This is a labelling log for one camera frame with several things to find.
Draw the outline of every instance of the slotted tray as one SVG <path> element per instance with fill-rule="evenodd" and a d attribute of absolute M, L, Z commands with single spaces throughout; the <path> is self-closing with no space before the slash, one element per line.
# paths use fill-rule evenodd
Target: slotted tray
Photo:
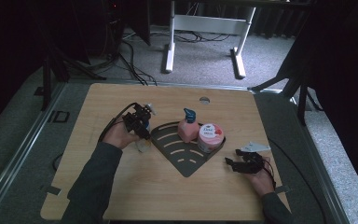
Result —
<path fill-rule="evenodd" d="M 203 152 L 197 145 L 197 139 L 184 143 L 177 133 L 179 121 L 162 124 L 151 132 L 151 139 L 158 150 L 184 176 L 194 174 L 207 160 L 218 152 L 226 142 L 223 139 L 219 148 L 211 153 Z"/>

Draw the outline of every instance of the wooden table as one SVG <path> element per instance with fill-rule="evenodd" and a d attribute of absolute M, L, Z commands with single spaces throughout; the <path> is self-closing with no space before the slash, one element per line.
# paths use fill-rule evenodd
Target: wooden table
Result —
<path fill-rule="evenodd" d="M 208 97 L 208 105 L 200 102 Z M 200 123 L 214 122 L 227 141 L 211 159 L 190 177 L 183 177 L 152 147 L 141 153 L 130 144 L 124 149 L 113 185 L 106 219 L 116 220 L 259 220 L 263 219 L 258 196 L 248 180 L 226 165 L 225 157 L 240 161 L 235 149 L 249 142 L 268 145 L 254 96 L 248 91 L 185 87 L 93 84 L 78 116 L 51 186 L 61 189 L 48 194 L 41 216 L 61 219 L 69 203 L 67 192 L 90 158 L 98 137 L 112 117 L 132 102 L 151 103 L 158 114 L 152 129 L 185 117 L 184 107 L 197 112 Z M 270 150 L 277 186 L 281 179 Z M 288 206 L 284 194 L 280 195 Z"/>

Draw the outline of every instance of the person's left hand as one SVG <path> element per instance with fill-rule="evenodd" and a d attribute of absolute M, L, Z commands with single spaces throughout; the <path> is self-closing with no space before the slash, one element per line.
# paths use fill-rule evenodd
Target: person's left hand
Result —
<path fill-rule="evenodd" d="M 115 124 L 106 132 L 103 142 L 123 149 L 129 143 L 139 140 L 140 137 L 133 133 L 128 133 L 122 117 L 119 117 Z"/>

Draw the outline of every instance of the white stand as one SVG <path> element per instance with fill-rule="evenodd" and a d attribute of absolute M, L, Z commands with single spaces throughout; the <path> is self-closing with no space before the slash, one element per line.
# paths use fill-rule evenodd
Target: white stand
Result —
<path fill-rule="evenodd" d="M 240 43 L 233 51 L 233 60 L 236 63 L 238 75 L 246 77 L 245 68 L 241 53 L 243 45 L 245 44 L 246 36 L 251 27 L 252 18 L 255 14 L 255 7 L 252 7 L 252 12 L 247 15 L 246 20 L 232 20 L 222 18 L 200 17 L 200 16 L 186 16 L 175 15 L 175 2 L 171 1 L 171 21 L 170 21 L 170 44 L 168 46 L 166 72 L 170 73 L 173 70 L 173 55 L 175 51 L 174 32 L 175 30 L 195 31 L 204 33 L 216 33 L 226 35 L 240 35 Z"/>

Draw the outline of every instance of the pink container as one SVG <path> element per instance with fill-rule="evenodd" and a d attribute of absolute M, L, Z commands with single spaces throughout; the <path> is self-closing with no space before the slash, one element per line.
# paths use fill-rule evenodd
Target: pink container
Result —
<path fill-rule="evenodd" d="M 219 125 L 207 123 L 200 127 L 198 145 L 203 152 L 211 153 L 222 145 L 224 138 L 223 129 Z"/>

